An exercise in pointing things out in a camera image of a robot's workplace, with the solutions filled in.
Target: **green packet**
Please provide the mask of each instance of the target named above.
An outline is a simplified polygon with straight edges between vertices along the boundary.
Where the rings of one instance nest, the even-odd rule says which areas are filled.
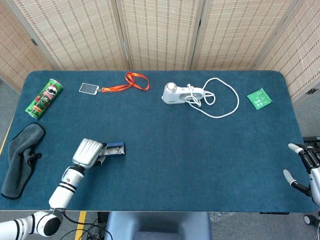
[[[263,88],[260,88],[258,91],[249,94],[247,97],[256,110],[259,110],[264,106],[267,106],[268,104],[272,103],[271,98],[268,96],[268,94],[265,92]]]

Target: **robotic hand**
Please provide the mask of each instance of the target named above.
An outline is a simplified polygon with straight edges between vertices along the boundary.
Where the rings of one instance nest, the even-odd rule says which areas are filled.
[[[309,175],[309,187],[298,183],[286,169],[283,170],[285,179],[293,188],[311,197],[313,202],[320,206],[320,150],[312,146],[293,143],[289,143],[288,147],[301,157]]]
[[[114,154],[124,154],[124,150],[120,151],[119,147]],[[43,237],[55,234],[63,221],[63,212],[84,178],[84,171],[94,165],[101,165],[106,155],[113,155],[106,143],[84,138],[73,156],[74,165],[65,170],[61,182],[49,199],[50,211],[38,211],[26,218],[0,223],[1,240],[24,240],[28,234]]]

